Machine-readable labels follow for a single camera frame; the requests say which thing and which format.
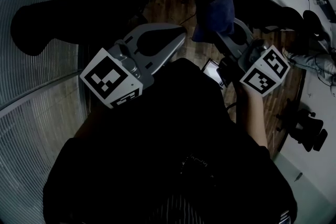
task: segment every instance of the wooden floor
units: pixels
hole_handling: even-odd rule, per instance
[[[181,4],[181,0],[150,0],[144,11],[144,16],[149,23],[174,23],[180,24],[196,12],[194,0],[190,0],[188,4]],[[183,26],[187,29],[187,39],[183,47],[174,56],[173,60],[184,57],[194,62],[200,68],[205,65],[208,58],[212,58],[219,62],[222,55],[218,52],[213,44],[195,43],[191,40],[192,34],[196,26],[196,16],[186,21]],[[275,45],[281,50],[282,46],[287,47],[293,39],[293,33],[280,32],[263,34],[261,31],[255,30],[254,35],[257,38],[266,39],[269,44]],[[271,156],[274,157],[277,148],[285,134],[285,130],[277,132],[276,127],[280,126],[280,122],[276,119],[276,114],[283,111],[286,106],[286,100],[296,98],[302,71],[296,67],[292,67],[289,71],[284,83],[264,98],[265,107],[265,125],[268,139],[268,147]],[[226,106],[232,104],[236,100],[235,91],[232,84],[223,90],[223,97]],[[233,121],[236,119],[235,107],[229,110],[230,117]]]

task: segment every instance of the person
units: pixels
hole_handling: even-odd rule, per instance
[[[179,59],[140,97],[93,111],[51,169],[46,224],[293,222],[297,204],[267,150],[262,97],[235,87],[237,124],[219,85]]]

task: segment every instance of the black clothing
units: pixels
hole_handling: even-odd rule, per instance
[[[186,223],[200,223],[193,212],[204,223],[276,223],[288,209],[295,219],[292,191],[267,149],[229,119],[218,84],[188,60],[162,68],[108,119],[61,150],[44,187],[47,224],[143,223],[172,195],[192,206]],[[164,214],[150,221],[186,217],[176,208]]]

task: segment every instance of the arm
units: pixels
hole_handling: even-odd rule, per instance
[[[259,146],[267,148],[262,96],[240,82],[235,82],[234,86],[237,92],[237,124],[241,125]]]

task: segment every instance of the blue cloth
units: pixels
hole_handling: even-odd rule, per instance
[[[196,0],[196,8],[197,25],[193,41],[214,43],[214,32],[227,35],[234,33],[235,8],[233,0],[214,0],[206,4],[202,0],[201,2]]]

